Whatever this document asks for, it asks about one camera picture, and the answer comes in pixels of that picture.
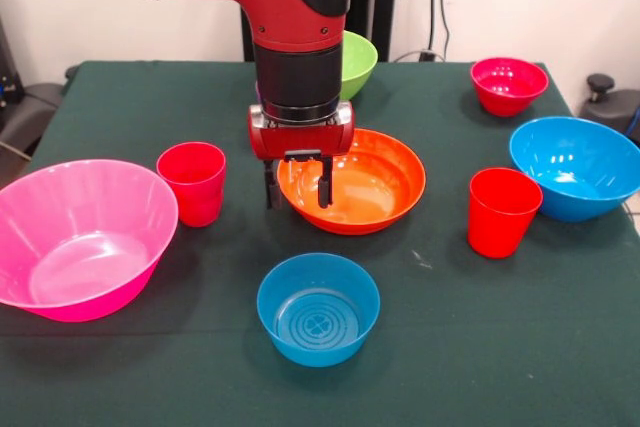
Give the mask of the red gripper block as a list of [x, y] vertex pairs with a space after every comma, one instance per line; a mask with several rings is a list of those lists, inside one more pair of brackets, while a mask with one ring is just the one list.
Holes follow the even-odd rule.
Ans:
[[264, 160], [264, 181], [268, 209], [282, 207], [282, 193], [277, 180], [280, 159], [288, 155], [320, 155], [322, 173], [318, 179], [318, 205], [325, 209], [332, 200], [331, 156], [348, 152], [354, 137], [355, 113], [350, 101], [340, 101], [336, 112], [311, 124], [285, 124], [268, 118], [260, 104], [249, 106], [249, 140], [257, 158]]

